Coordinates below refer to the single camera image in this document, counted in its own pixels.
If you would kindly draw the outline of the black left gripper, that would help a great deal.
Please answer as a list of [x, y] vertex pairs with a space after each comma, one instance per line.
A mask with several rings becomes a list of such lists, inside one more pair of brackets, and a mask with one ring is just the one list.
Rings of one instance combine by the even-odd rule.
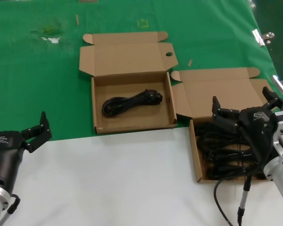
[[24, 150], [33, 153], [51, 138], [49, 121], [44, 111], [39, 125], [21, 132], [0, 131], [0, 188], [13, 191]]

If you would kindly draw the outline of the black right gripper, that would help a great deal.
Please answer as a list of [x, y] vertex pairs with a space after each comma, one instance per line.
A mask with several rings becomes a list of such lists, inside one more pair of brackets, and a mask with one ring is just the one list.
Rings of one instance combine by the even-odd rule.
[[226, 132], [239, 135], [241, 131], [259, 164], [266, 165], [273, 149], [272, 138], [275, 132], [271, 110], [277, 107], [283, 111], [283, 99], [267, 86], [263, 87], [262, 94], [267, 103], [241, 111], [222, 108], [217, 97], [213, 96], [212, 118], [213, 123]]

